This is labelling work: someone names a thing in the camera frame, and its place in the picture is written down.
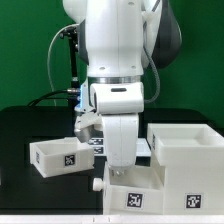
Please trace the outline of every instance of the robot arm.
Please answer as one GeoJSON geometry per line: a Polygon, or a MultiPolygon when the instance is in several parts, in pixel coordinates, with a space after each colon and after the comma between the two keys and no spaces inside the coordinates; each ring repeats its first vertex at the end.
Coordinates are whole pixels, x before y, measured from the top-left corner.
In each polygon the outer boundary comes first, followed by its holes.
{"type": "Polygon", "coordinates": [[[72,19],[85,21],[90,103],[101,115],[108,164],[117,172],[135,164],[148,66],[143,44],[152,55],[164,1],[63,0],[72,19]]]}

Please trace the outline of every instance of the green backdrop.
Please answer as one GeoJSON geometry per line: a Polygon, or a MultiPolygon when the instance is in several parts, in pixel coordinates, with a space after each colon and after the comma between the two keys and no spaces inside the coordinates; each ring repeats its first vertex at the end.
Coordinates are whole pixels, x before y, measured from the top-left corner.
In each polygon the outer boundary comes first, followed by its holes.
{"type": "MultiPolygon", "coordinates": [[[[218,127],[224,127],[224,1],[171,0],[171,4],[181,28],[183,46],[176,61],[160,71],[161,94],[150,106],[195,109],[218,127]]],[[[62,0],[1,0],[0,9],[3,109],[26,105],[50,92],[48,47],[54,34],[71,20],[64,13],[62,0]]],[[[56,42],[51,68],[56,89],[70,86],[66,40],[56,42]]],[[[84,79],[86,68],[80,61],[78,70],[84,79]]],[[[147,98],[154,91],[150,86],[145,85],[147,98]]]]}

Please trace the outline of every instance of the cable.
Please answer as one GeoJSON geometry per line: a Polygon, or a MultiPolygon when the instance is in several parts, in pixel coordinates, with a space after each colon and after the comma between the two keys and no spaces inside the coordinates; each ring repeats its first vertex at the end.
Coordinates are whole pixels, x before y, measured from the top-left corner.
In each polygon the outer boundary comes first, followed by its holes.
{"type": "MultiPolygon", "coordinates": [[[[143,28],[145,29],[146,26],[147,26],[147,23],[145,22],[144,25],[143,25],[143,28]]],[[[146,56],[149,60],[149,64],[152,68],[152,71],[153,71],[153,74],[154,74],[154,77],[155,77],[155,81],[156,81],[156,92],[155,92],[154,96],[151,99],[146,99],[144,101],[145,104],[148,104],[148,103],[153,103],[158,98],[158,96],[160,94],[160,78],[159,78],[159,73],[158,73],[158,70],[155,66],[155,63],[154,63],[152,57],[150,56],[147,48],[145,47],[145,44],[143,46],[143,49],[144,49],[145,54],[146,54],[146,56]]]]}
{"type": "Polygon", "coordinates": [[[40,101],[48,99],[50,96],[54,96],[54,95],[61,94],[61,93],[67,93],[67,90],[57,90],[57,91],[45,94],[45,95],[41,96],[40,98],[32,100],[31,102],[29,102],[27,104],[27,106],[36,106],[40,101]]]}
{"type": "Polygon", "coordinates": [[[50,83],[50,86],[51,86],[51,91],[54,92],[55,91],[55,88],[54,88],[54,83],[53,83],[53,80],[52,80],[52,77],[51,77],[51,69],[50,69],[50,61],[51,61],[51,52],[52,52],[52,48],[53,48],[53,45],[57,39],[57,37],[60,35],[60,33],[62,31],[64,31],[65,29],[68,29],[70,27],[77,27],[79,24],[72,24],[72,25],[68,25],[68,26],[65,26],[64,28],[60,29],[54,36],[54,38],[52,39],[51,41],[51,44],[49,46],[49,49],[48,49],[48,55],[47,55],[47,74],[48,74],[48,79],[49,79],[49,83],[50,83]]]}

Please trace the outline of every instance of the white plastic container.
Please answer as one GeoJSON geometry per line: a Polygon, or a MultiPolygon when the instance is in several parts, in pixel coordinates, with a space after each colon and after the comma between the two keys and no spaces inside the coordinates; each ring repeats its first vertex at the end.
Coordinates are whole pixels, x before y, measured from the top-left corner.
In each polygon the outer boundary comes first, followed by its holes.
{"type": "Polygon", "coordinates": [[[162,214],[163,185],[150,167],[135,166],[118,176],[105,164],[104,180],[94,180],[94,190],[103,189],[103,213],[162,214]]]}
{"type": "Polygon", "coordinates": [[[77,138],[31,143],[30,163],[43,177],[93,169],[94,150],[77,138]]]}
{"type": "Polygon", "coordinates": [[[224,214],[224,138],[205,124],[149,124],[163,214],[224,214]]]}

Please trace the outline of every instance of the black cable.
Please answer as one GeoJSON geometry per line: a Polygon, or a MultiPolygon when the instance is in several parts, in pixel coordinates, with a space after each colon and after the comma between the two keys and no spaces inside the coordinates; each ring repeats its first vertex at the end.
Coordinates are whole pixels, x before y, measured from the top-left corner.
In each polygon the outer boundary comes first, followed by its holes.
{"type": "Polygon", "coordinates": [[[54,95],[61,94],[61,93],[67,93],[67,90],[57,90],[57,91],[54,91],[54,92],[47,93],[47,94],[41,96],[41,97],[38,98],[38,99],[35,99],[35,100],[30,101],[30,102],[27,104],[27,106],[35,106],[35,105],[37,105],[40,101],[42,101],[42,100],[44,100],[44,99],[47,99],[47,98],[49,98],[50,96],[54,96],[54,95]]]}

